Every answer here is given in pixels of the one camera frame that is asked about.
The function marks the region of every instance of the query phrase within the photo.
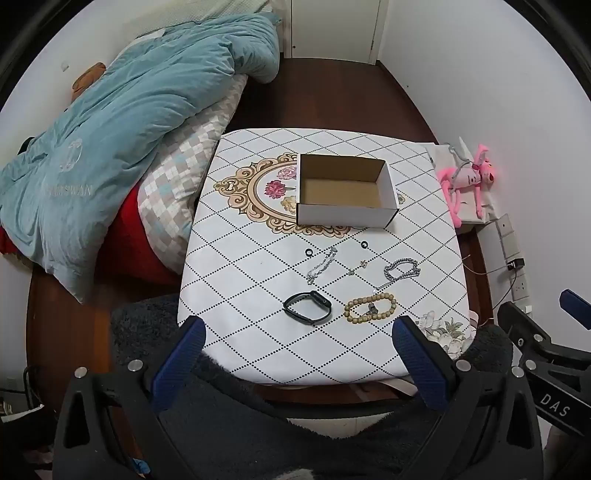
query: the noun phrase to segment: plush toy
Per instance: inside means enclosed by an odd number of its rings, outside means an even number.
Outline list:
[[[487,152],[487,147],[478,145],[478,151],[475,155],[476,160],[474,162],[462,158],[464,164],[460,167],[445,168],[437,172],[437,179],[441,184],[443,196],[447,202],[447,207],[449,208],[455,228],[460,228],[462,225],[462,220],[457,215],[460,210],[461,193],[458,191],[459,189],[474,188],[476,215],[480,219],[483,217],[480,186],[482,182],[491,184],[495,181],[495,170],[486,156]]]

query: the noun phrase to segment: door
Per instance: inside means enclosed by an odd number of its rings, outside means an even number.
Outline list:
[[[369,63],[380,0],[291,0],[294,58]]]

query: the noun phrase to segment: red blanket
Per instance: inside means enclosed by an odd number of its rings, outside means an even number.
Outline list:
[[[139,184],[129,192],[109,227],[96,259],[96,274],[129,275],[152,283],[177,284],[179,276],[162,264],[148,243],[139,217],[138,190]],[[0,253],[19,253],[2,226]]]

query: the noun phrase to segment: black watch strap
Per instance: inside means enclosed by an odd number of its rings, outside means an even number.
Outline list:
[[[293,303],[303,299],[304,297],[311,298],[314,301],[314,303],[316,303],[318,306],[325,308],[327,310],[326,315],[319,319],[311,319],[290,308],[290,306]],[[317,322],[326,320],[330,316],[330,314],[332,313],[332,304],[329,299],[323,297],[316,290],[312,290],[296,293],[295,295],[289,297],[285,302],[283,302],[283,310],[286,314],[288,314],[290,317],[297,320],[298,322],[305,323],[306,325],[314,325]]]

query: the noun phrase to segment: screw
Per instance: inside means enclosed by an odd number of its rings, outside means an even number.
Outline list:
[[[468,362],[467,360],[458,360],[456,362],[456,368],[460,372],[469,372],[472,366],[470,365],[470,362]]]
[[[88,373],[88,369],[86,367],[78,367],[74,370],[74,376],[76,378],[82,378]]]
[[[127,370],[129,370],[130,372],[137,372],[139,370],[142,370],[143,366],[144,363],[141,360],[132,360],[127,364]]]
[[[511,373],[515,375],[517,378],[523,377],[523,369],[521,367],[513,367],[511,369]]]

